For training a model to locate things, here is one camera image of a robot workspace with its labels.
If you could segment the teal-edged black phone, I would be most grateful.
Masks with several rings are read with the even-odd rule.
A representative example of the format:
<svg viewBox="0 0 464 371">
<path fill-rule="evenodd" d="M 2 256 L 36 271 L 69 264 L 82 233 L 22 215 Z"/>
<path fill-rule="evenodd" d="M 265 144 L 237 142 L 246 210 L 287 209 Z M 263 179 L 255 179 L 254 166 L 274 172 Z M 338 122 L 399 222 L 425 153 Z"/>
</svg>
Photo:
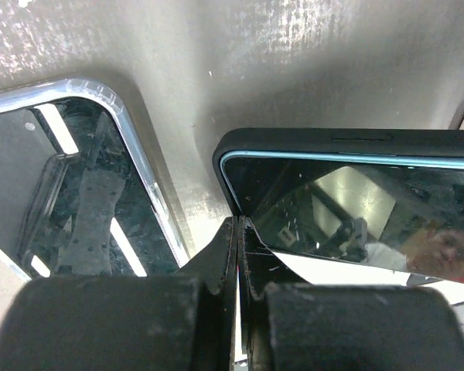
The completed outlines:
<svg viewBox="0 0 464 371">
<path fill-rule="evenodd" d="M 464 158 L 236 150 L 218 171 L 269 247 L 464 283 Z"/>
</svg>

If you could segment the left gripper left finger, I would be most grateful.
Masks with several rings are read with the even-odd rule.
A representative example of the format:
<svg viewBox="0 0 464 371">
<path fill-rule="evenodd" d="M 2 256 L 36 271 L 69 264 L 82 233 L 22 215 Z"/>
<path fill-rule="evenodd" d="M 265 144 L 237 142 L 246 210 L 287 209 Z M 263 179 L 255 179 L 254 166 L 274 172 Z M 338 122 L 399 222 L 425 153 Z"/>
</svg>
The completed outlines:
<svg viewBox="0 0 464 371">
<path fill-rule="evenodd" d="M 0 325 L 0 370 L 231 370 L 237 219 L 174 274 L 30 281 Z"/>
</svg>

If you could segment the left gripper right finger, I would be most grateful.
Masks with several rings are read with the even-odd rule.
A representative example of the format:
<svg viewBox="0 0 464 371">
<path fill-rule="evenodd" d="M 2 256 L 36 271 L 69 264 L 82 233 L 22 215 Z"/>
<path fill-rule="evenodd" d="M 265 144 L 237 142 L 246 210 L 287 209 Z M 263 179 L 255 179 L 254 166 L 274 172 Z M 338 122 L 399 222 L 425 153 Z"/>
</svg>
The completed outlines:
<svg viewBox="0 0 464 371">
<path fill-rule="evenodd" d="M 431 288 L 311 284 L 240 217 L 241 324 L 251 370 L 464 370 L 464 334 Z"/>
</svg>

